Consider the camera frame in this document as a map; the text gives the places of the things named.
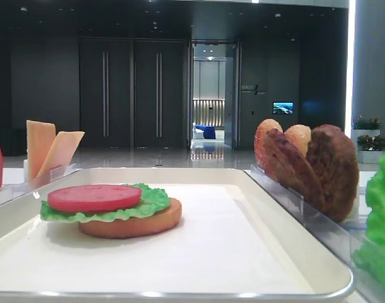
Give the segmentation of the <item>brown meat patty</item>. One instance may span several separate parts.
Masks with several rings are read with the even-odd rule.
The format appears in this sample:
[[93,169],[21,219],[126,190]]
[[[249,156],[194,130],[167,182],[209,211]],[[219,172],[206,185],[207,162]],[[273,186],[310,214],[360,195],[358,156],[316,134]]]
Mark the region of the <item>brown meat patty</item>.
[[337,126],[323,124],[311,131],[306,159],[323,190],[323,213],[335,222],[349,216],[359,181],[357,149]]
[[325,211],[327,202],[321,183],[299,149],[277,129],[266,132],[263,146],[268,157],[266,175],[283,187],[296,190],[314,208]]

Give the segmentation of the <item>green lettuce leaf on bun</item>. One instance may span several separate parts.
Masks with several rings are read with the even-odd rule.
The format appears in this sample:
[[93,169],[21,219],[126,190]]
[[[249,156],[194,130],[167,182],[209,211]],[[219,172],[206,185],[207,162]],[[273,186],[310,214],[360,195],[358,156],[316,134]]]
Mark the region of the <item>green lettuce leaf on bun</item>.
[[126,209],[103,212],[59,211],[49,206],[47,200],[41,201],[40,218],[44,221],[64,223],[88,223],[91,221],[113,222],[114,220],[129,220],[130,218],[147,218],[170,206],[170,198],[164,189],[150,188],[145,183],[132,184],[140,188],[141,198],[135,206]]

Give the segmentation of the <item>far sugared bread slice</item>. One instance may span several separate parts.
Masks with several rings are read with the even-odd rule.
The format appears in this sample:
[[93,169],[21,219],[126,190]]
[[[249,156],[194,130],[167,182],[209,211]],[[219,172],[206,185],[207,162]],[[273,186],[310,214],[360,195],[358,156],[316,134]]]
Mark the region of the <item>far sugared bread slice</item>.
[[283,132],[279,122],[274,119],[265,119],[258,125],[254,135],[254,152],[256,162],[263,170],[266,170],[268,166],[268,156],[264,149],[264,135],[267,131],[272,129],[277,129],[281,133]]

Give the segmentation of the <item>sugared bread slice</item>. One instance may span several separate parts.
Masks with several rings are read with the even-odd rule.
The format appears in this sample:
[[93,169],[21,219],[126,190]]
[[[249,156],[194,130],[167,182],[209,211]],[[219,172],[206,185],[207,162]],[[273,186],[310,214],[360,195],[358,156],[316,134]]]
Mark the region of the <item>sugared bread slice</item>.
[[254,152],[256,162],[263,170],[266,170],[268,166],[268,156],[264,149],[264,135],[267,131],[272,129],[277,129],[281,133],[283,132],[279,122],[274,119],[265,119],[258,125],[254,135]]
[[311,129],[303,124],[290,126],[284,135],[291,144],[296,146],[301,154],[306,157],[308,151],[308,143],[311,140]]

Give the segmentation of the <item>bottom bread bun slice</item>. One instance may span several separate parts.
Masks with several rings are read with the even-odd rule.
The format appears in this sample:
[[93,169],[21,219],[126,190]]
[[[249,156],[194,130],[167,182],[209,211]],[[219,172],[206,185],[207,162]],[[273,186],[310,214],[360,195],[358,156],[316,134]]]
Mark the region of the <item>bottom bread bun slice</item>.
[[145,218],[131,217],[128,220],[115,219],[113,222],[90,221],[79,223],[79,230],[92,237],[106,239],[128,239],[159,234],[176,227],[182,215],[181,202],[170,198],[170,206]]

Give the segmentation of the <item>near sugared bread slice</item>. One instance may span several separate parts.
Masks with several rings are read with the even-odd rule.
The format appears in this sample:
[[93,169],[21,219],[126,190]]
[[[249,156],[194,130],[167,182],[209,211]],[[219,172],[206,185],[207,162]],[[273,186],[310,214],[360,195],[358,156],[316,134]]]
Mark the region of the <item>near sugared bread slice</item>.
[[301,154],[306,157],[308,151],[308,143],[311,140],[311,129],[303,124],[290,126],[284,135],[291,144],[296,146]]

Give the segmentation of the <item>red tomato slice on lettuce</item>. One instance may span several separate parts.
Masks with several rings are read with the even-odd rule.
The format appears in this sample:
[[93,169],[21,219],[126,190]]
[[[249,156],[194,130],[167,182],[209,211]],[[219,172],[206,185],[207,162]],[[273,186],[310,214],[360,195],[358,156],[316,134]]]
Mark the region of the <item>red tomato slice on lettuce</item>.
[[48,205],[59,211],[114,211],[138,203],[142,190],[138,187],[92,184],[57,189],[47,195]]

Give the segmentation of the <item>right leaning cheese slice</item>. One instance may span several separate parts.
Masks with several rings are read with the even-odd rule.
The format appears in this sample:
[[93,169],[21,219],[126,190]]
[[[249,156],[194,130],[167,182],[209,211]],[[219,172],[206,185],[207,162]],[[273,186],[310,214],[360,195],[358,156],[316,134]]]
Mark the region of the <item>right leaning cheese slice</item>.
[[58,132],[37,176],[68,166],[84,134],[84,131]]

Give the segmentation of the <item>left upright cheese slice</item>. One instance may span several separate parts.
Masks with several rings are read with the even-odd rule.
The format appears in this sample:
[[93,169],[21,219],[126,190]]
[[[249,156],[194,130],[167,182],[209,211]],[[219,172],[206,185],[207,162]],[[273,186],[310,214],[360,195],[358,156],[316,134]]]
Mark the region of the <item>left upright cheese slice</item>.
[[37,177],[50,147],[56,137],[53,123],[27,120],[27,176],[28,180]]

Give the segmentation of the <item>green lettuce leaf at right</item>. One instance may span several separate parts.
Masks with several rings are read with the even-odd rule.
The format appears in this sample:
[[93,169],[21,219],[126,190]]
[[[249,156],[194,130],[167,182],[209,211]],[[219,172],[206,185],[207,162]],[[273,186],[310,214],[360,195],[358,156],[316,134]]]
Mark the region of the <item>green lettuce leaf at right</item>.
[[372,209],[365,231],[368,241],[354,252],[353,261],[385,286],[385,152],[379,165],[366,188],[366,204]]

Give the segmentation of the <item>blue sofa in far room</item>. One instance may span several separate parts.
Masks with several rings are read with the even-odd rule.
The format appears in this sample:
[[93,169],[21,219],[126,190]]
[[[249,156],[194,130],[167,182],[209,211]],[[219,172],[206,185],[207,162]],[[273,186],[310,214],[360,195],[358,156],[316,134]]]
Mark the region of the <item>blue sofa in far room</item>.
[[204,139],[214,140],[216,138],[214,126],[205,126],[205,125],[196,124],[195,127],[197,130],[201,130],[203,132]]

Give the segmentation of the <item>dark double door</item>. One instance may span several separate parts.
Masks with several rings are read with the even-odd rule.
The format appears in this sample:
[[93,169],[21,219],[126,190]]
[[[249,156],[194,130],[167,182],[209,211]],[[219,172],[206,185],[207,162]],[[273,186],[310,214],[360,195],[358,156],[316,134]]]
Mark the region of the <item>dark double door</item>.
[[183,148],[186,42],[82,39],[82,145]]

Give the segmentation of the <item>white flower planter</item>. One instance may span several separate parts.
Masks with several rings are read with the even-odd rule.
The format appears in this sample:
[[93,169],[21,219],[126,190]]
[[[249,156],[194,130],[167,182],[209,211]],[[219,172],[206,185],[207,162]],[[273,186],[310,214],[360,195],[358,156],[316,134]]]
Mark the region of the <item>white flower planter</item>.
[[352,121],[351,139],[357,145],[360,136],[375,137],[381,133],[381,122],[377,117],[364,119],[362,116],[355,117]]
[[357,138],[357,144],[360,163],[378,163],[385,151],[385,137],[381,135],[361,135]]

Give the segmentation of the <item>upper white flower planter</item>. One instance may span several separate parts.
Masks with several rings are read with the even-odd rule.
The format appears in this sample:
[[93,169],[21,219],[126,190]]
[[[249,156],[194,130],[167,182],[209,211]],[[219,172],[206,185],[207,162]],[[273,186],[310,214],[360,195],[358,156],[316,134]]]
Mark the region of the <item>upper white flower planter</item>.
[[364,119],[362,116],[355,117],[352,121],[351,139],[357,145],[360,136],[375,137],[381,133],[381,122],[377,117]]

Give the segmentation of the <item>clear acrylic rack left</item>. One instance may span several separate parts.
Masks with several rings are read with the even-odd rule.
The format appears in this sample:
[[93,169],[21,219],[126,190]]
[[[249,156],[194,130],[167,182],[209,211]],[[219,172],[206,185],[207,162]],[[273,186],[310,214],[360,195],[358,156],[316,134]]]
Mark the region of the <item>clear acrylic rack left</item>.
[[76,164],[71,164],[67,167],[58,167],[53,169],[47,174],[42,175],[41,177],[36,177],[35,179],[27,182],[22,182],[19,184],[8,184],[0,187],[0,205],[3,205],[15,198],[23,196],[24,194],[37,191],[42,186],[46,186],[58,179],[66,177],[73,172],[79,170]]

